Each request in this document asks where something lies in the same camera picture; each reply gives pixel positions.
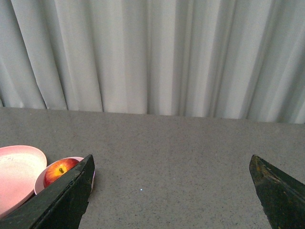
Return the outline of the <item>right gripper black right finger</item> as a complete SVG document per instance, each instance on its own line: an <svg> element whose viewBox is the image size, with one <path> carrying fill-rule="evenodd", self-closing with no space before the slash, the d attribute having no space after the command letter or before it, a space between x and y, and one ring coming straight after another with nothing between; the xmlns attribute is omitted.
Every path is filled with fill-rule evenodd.
<svg viewBox="0 0 305 229"><path fill-rule="evenodd" d="M271 228L303 229L305 185L257 155L252 155L249 171Z"/></svg>

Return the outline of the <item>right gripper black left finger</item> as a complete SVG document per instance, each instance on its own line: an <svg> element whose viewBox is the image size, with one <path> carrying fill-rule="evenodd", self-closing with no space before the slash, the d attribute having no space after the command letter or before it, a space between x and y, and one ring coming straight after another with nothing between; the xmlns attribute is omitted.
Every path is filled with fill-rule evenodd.
<svg viewBox="0 0 305 229"><path fill-rule="evenodd" d="M74 168L1 219L2 229L77 229L89 204L95 164L86 156Z"/></svg>

